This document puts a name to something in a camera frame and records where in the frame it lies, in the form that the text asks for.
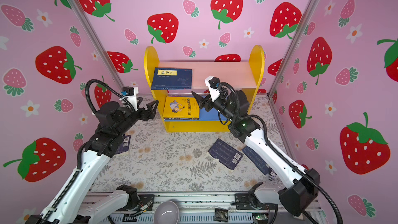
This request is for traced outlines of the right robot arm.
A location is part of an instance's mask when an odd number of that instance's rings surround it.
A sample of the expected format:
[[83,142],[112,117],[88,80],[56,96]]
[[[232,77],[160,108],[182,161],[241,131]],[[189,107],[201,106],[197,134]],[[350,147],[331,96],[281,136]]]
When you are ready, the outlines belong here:
[[314,169],[305,169],[274,145],[267,136],[265,121],[258,115],[248,113],[250,104],[245,93],[234,90],[228,83],[210,83],[208,88],[206,97],[192,93],[199,108],[207,112],[215,109],[223,115],[230,122],[228,129],[233,136],[271,167],[284,185],[284,189],[278,192],[279,204],[293,216],[304,215],[315,224],[316,220],[306,208],[322,194],[332,207],[337,222],[343,223],[336,203],[320,186],[319,173]]

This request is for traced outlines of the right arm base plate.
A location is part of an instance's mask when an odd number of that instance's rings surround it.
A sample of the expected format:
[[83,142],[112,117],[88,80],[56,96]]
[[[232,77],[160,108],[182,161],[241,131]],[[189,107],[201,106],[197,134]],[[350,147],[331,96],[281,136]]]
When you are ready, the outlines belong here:
[[272,203],[260,203],[254,194],[243,193],[235,194],[232,206],[238,210],[275,210],[276,205]]

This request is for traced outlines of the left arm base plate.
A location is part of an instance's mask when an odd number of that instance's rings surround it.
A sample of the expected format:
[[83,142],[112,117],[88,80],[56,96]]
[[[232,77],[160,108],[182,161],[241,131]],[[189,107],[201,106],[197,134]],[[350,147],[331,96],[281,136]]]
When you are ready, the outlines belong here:
[[133,211],[137,212],[144,205],[147,206],[146,210],[152,210],[155,195],[151,194],[138,194],[137,197],[133,197],[133,200],[128,201],[127,206],[120,209],[120,211]]

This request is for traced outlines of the navy blue book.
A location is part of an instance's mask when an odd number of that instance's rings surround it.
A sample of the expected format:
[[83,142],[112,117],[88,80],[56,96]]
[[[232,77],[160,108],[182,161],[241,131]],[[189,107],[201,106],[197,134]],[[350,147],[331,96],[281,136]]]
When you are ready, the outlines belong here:
[[154,70],[151,90],[191,89],[192,73],[192,69],[156,67]]

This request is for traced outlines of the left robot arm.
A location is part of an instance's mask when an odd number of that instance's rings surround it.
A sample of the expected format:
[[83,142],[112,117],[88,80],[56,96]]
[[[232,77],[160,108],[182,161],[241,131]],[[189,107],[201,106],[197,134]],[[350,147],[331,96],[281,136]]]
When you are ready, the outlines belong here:
[[[90,98],[92,84],[103,86],[124,105],[111,101],[96,110]],[[55,199],[39,215],[30,216],[26,221],[28,224],[98,224],[120,209],[139,215],[148,208],[148,205],[142,205],[137,189],[127,185],[119,186],[111,195],[84,210],[80,208],[94,181],[123,143],[125,133],[138,121],[155,118],[159,102],[155,100],[140,107],[142,98],[137,94],[138,90],[133,87],[123,87],[118,93],[98,79],[86,83],[85,96],[99,121],[97,129],[79,148],[77,166]]]

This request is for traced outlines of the yellow cartoon cover book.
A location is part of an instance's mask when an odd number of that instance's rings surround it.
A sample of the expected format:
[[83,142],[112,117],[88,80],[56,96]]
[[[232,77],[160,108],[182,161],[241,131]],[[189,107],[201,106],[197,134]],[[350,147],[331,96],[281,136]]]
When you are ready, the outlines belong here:
[[199,119],[200,108],[195,98],[168,96],[163,111],[165,119]]

